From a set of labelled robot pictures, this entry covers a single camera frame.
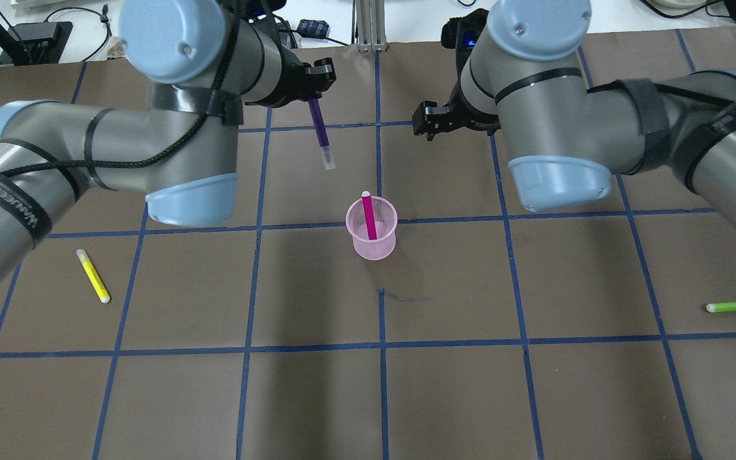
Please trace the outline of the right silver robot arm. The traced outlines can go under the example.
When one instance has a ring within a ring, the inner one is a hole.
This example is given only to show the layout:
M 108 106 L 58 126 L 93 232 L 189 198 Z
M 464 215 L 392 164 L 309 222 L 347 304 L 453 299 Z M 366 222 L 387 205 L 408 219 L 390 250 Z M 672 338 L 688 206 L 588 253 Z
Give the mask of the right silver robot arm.
M 586 88 L 576 51 L 591 14 L 588 1 L 496 1 L 447 24 L 457 82 L 446 105 L 418 105 L 415 135 L 502 131 L 529 212 L 602 200 L 613 176 L 666 166 L 736 228 L 736 69 Z

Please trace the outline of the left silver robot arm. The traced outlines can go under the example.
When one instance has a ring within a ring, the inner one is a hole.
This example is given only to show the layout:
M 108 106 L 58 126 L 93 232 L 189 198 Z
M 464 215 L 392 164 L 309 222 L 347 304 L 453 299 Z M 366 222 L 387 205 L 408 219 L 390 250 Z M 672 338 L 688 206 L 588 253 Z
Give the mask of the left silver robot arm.
M 233 216 L 243 108 L 318 98 L 336 79 L 249 17 L 246 1 L 128 1 L 119 37 L 147 108 L 54 100 L 0 107 L 0 282 L 89 190 L 137 192 L 157 222 Z

